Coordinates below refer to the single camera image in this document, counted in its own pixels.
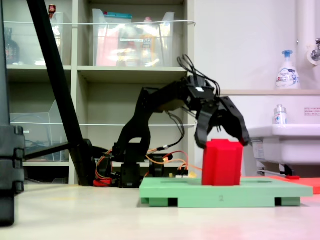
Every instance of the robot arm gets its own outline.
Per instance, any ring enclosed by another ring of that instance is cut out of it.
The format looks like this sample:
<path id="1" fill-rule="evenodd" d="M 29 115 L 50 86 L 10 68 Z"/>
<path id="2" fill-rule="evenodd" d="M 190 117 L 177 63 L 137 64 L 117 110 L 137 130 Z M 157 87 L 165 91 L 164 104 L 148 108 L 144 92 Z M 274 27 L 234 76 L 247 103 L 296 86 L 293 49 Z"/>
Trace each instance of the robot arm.
<path id="1" fill-rule="evenodd" d="M 229 97 L 215 97 L 214 88 L 204 78 L 188 76 L 164 88 L 143 88 L 136 104 L 133 118 L 123 128 L 114 144 L 113 156 L 117 162 L 143 162 L 150 146 L 149 119 L 153 113 L 174 111 L 186 106 L 196 111 L 195 141 L 204 149 L 208 134 L 214 127 L 225 131 L 246 146 L 250 141 L 245 121 Z M 140 143 L 130 143 L 141 138 Z"/>
<path id="2" fill-rule="evenodd" d="M 151 141 L 149 119 L 153 113 L 174 111 L 182 107 L 186 107 L 190 112 L 196 112 L 197 127 L 194 137 L 196 144 L 202 149 L 206 147 L 211 130 L 221 126 L 243 146 L 249 144 L 250 137 L 244 118 L 229 97 L 220 97 L 219 84 L 197 71 L 188 56 L 184 55 L 183 60 L 191 66 L 191 70 L 182 64 L 181 58 L 178 58 L 179 64 L 192 75 L 161 89 L 143 88 L 132 119 L 122 129 L 112 153 L 105 155 L 108 159 L 105 164 L 108 167 L 98 167 L 102 169 L 102 175 L 110 176 L 112 174 L 110 162 L 123 163 L 121 172 L 116 176 L 120 178 L 120 186 L 123 188 L 138 188 L 140 185 L 140 165 L 137 163 L 143 163 L 148 153 Z M 135 138 L 140 138 L 140 143 L 130 142 Z M 153 160 L 163 161 L 159 155 L 155 155 Z M 154 177 L 162 177 L 163 167 L 163 164 L 151 162 L 149 172 Z"/>

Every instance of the black stand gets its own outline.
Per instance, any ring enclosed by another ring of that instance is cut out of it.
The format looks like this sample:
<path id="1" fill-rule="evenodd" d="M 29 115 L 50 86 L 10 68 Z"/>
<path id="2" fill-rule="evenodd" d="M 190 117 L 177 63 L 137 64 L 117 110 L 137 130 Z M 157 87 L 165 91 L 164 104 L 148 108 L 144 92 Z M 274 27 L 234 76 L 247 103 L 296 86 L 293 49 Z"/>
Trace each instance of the black stand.
<path id="1" fill-rule="evenodd" d="M 22 127 L 10 126 L 7 63 L 3 5 L 0 1 L 0 225 L 15 221 L 14 196 L 24 191 L 22 161 L 68 149 L 78 175 L 79 184 L 93 186 L 96 163 L 93 147 L 83 139 L 76 111 L 68 88 L 64 68 L 52 31 L 44 0 L 27 0 L 40 42 L 53 93 L 59 108 L 68 142 L 25 156 Z"/>

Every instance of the pump nozzle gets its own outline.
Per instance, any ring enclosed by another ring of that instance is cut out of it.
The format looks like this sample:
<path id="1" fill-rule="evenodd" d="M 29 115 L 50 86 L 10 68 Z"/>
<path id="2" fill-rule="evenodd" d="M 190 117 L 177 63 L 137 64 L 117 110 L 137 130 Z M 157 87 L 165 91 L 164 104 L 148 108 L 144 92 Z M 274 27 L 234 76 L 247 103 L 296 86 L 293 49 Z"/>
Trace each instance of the pump nozzle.
<path id="1" fill-rule="evenodd" d="M 285 58 L 290 58 L 290 55 L 293 54 L 294 52 L 292 50 L 285 50 L 282 52 Z"/>

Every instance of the orange mat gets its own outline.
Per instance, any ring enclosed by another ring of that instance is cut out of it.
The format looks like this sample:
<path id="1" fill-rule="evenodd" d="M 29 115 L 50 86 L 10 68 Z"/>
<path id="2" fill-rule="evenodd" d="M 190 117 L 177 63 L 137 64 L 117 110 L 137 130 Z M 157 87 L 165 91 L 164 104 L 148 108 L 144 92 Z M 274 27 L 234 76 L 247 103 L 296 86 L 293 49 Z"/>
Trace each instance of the orange mat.
<path id="1" fill-rule="evenodd" d="M 268 176 L 267 178 L 277 179 L 289 183 L 305 185 L 313 188 L 313 194 L 320 194 L 320 177 L 300 178 L 299 180 L 290 180 L 281 176 Z"/>

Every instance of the white sink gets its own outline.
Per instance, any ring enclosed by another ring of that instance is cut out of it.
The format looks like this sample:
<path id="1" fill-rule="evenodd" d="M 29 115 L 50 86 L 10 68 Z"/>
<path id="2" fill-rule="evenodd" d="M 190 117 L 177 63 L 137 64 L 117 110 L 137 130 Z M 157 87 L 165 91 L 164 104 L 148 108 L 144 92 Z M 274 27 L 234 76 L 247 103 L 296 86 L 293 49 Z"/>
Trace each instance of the white sink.
<path id="1" fill-rule="evenodd" d="M 248 131 L 260 162 L 320 165 L 320 124 L 273 124 Z"/>

